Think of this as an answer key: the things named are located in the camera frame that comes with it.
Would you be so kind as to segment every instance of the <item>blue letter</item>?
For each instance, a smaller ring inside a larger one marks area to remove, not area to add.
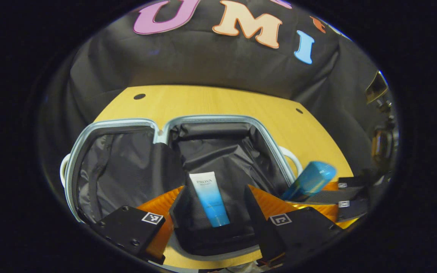
[[[311,45],[314,43],[314,39],[303,31],[297,31],[300,36],[300,48],[294,52],[294,56],[306,64],[312,64],[311,60]]]

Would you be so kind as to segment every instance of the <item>black strap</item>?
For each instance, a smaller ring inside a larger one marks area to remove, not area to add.
[[[107,162],[111,156],[111,147],[114,140],[114,135],[106,135],[104,138],[104,148],[102,153],[97,160],[96,168],[92,170],[89,177],[89,199],[90,199],[90,209],[92,212],[91,217],[95,221],[102,219],[101,206],[97,200],[97,183],[99,178],[105,171]]]

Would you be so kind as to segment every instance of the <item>wooden table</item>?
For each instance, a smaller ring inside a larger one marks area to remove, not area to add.
[[[142,99],[134,97],[145,94]],[[338,190],[338,178],[353,176],[347,160],[321,124],[300,103],[292,100],[226,88],[192,85],[149,85],[126,88],[95,121],[152,119],[159,128],[178,116],[246,115],[258,119],[279,146],[293,152],[303,168],[310,161],[333,165],[336,176],[324,190]],[[288,160],[297,175],[296,167]],[[225,268],[262,257],[260,251],[221,261],[198,261],[165,250],[165,265],[184,268]]]

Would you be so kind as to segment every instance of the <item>white and blue tube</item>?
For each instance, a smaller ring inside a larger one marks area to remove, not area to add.
[[[191,173],[190,179],[212,226],[216,228],[217,226],[229,224],[229,217],[223,205],[215,173],[213,171],[209,173]]]

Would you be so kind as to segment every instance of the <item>screw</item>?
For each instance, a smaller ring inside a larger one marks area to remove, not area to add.
[[[138,245],[139,245],[139,241],[136,240],[136,239],[132,239],[132,240],[130,241],[130,243],[131,243],[132,245],[134,245],[134,246],[138,246]]]

